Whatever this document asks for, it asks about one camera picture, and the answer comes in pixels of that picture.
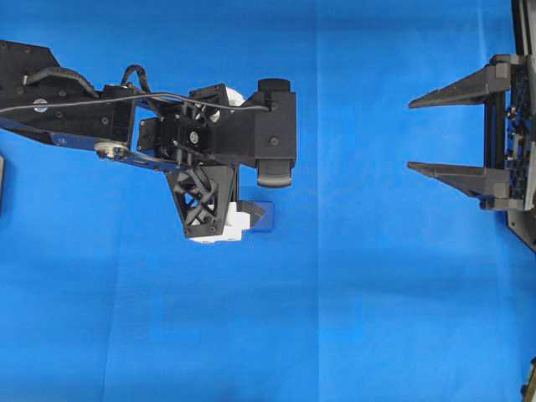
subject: blue surface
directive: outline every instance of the blue surface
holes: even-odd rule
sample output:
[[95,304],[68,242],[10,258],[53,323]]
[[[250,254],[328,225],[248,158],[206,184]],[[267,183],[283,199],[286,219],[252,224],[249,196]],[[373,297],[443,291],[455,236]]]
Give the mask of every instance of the blue surface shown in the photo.
[[0,400],[515,400],[534,256],[500,216],[405,168],[482,163],[482,108],[408,111],[514,50],[509,1],[1,2],[3,39],[100,88],[282,76],[292,188],[271,232],[182,239],[162,175],[5,131]]

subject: black cable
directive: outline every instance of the black cable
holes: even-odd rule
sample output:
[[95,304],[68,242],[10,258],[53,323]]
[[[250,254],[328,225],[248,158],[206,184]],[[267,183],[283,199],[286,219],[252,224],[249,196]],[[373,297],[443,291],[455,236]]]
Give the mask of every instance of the black cable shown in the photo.
[[46,109],[49,107],[73,107],[73,106],[87,106],[87,105],[101,105],[105,103],[114,103],[114,102],[123,102],[123,101],[134,101],[137,99],[154,99],[154,98],[170,98],[174,100],[179,100],[184,103],[193,103],[197,105],[203,105],[208,107],[213,107],[216,109],[225,109],[228,111],[270,111],[270,108],[267,106],[261,105],[252,105],[252,106],[228,106],[228,105],[219,105],[212,102],[205,102],[204,100],[197,100],[193,98],[188,98],[187,96],[172,94],[169,92],[153,92],[151,94],[139,94],[139,95],[129,95],[129,96],[120,96],[118,98],[110,99],[97,99],[97,100],[81,100],[78,102],[65,102],[65,103],[38,103],[32,105],[21,105],[21,106],[10,106],[0,109],[0,114],[8,113],[10,111],[23,111],[27,109]]
[[126,68],[125,74],[123,75],[120,85],[126,84],[126,82],[128,81],[128,78],[131,76],[131,74],[134,71],[136,71],[137,78],[140,81],[140,86],[142,90],[144,90],[147,93],[151,92],[151,90],[149,89],[149,80],[147,79],[147,73],[145,72],[145,69],[141,67],[139,64],[129,65]]

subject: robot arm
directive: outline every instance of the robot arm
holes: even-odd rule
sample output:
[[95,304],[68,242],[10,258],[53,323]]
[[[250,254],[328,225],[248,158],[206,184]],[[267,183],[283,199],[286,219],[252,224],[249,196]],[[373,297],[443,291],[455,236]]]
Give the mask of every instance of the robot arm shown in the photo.
[[[140,89],[128,81],[133,73]],[[141,122],[133,150],[137,107],[155,117]],[[287,80],[261,80],[247,100],[224,84],[182,96],[151,92],[145,70],[132,65],[119,85],[96,90],[49,49],[13,42],[0,42],[0,128],[162,173],[185,237],[202,242],[240,240],[264,214],[239,200],[240,165],[257,170],[258,185],[282,188],[296,162]]]

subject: blue cloth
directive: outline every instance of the blue cloth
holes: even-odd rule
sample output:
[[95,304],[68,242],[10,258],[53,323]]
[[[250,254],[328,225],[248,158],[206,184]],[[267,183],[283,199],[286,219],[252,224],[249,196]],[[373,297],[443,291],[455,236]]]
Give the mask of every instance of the blue cloth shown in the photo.
[[271,232],[182,239],[162,174],[3,131],[0,400],[509,401],[533,254],[409,160],[482,163],[483,110],[407,103],[514,52],[506,0],[0,2],[0,38],[96,88],[280,76],[298,94]]

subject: screw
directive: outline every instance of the screw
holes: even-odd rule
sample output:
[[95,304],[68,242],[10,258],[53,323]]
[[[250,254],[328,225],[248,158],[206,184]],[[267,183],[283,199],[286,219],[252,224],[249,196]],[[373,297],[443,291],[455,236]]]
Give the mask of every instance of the screw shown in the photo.
[[199,142],[199,134],[197,132],[190,132],[190,142],[192,144],[197,144]]

